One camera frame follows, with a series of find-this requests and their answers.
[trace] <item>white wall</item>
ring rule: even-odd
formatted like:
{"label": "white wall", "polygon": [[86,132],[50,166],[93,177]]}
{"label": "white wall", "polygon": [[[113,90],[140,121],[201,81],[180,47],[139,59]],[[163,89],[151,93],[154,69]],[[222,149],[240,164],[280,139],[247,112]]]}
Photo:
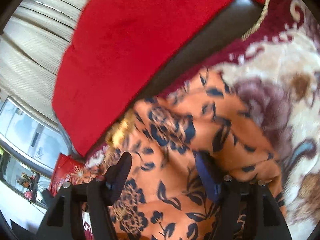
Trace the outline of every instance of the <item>white wall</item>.
{"label": "white wall", "polygon": [[23,228],[36,233],[46,209],[31,204],[0,181],[0,209],[8,224],[14,221]]}

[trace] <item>orange floral fabric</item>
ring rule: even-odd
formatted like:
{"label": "orange floral fabric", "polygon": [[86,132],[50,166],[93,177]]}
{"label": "orange floral fabric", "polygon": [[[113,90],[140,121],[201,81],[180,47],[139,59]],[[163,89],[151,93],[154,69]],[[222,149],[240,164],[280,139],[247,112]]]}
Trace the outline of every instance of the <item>orange floral fabric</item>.
{"label": "orange floral fabric", "polygon": [[209,236],[219,206],[207,198],[195,168],[199,151],[238,181],[263,180],[274,197],[281,194],[278,154],[217,72],[203,69],[167,100],[140,100],[134,111],[133,131],[115,150],[106,149],[99,165],[85,168],[81,180],[104,174],[123,152],[131,153],[124,190],[110,208],[121,239]]}

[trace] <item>white curtain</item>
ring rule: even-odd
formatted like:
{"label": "white curtain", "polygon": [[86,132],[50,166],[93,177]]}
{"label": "white curtain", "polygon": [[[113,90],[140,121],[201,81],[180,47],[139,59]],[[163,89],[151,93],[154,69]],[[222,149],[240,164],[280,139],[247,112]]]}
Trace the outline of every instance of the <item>white curtain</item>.
{"label": "white curtain", "polygon": [[86,2],[23,0],[0,36],[0,89],[55,128],[55,80]]}

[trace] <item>red cushion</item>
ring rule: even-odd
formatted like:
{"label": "red cushion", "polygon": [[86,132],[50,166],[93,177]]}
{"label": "red cushion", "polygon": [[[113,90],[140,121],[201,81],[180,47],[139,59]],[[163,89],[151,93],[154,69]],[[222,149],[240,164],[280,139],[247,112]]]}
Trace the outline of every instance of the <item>red cushion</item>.
{"label": "red cushion", "polygon": [[51,194],[55,196],[66,181],[70,181],[73,185],[78,184],[79,171],[81,172],[83,167],[84,164],[60,153],[49,185]]}
{"label": "red cushion", "polygon": [[152,75],[232,0],[91,0],[52,106],[84,156]]}

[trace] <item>metal bolt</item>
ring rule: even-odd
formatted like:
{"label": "metal bolt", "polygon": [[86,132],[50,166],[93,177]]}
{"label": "metal bolt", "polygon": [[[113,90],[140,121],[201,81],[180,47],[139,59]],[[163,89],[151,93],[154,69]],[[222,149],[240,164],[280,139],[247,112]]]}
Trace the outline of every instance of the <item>metal bolt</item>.
{"label": "metal bolt", "polygon": [[262,180],[258,180],[258,185],[264,187],[266,184]]}
{"label": "metal bolt", "polygon": [[98,175],[98,176],[96,177],[96,181],[104,181],[104,176]]}
{"label": "metal bolt", "polygon": [[224,175],[224,176],[223,176],[223,179],[224,179],[225,181],[232,181],[232,177],[231,177],[230,175]]}
{"label": "metal bolt", "polygon": [[71,182],[70,182],[70,181],[66,181],[65,183],[62,184],[62,186],[63,186],[64,188],[68,188],[68,187],[71,186]]}

